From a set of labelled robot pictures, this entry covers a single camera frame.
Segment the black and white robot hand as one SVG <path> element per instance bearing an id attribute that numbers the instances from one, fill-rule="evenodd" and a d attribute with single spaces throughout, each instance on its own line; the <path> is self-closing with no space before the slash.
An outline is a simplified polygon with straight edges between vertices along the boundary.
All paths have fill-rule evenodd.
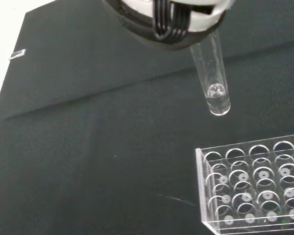
<path id="1" fill-rule="evenodd" d="M 234 1 L 104 0 L 102 3 L 140 42 L 164 50 L 181 50 L 215 32 Z"/>

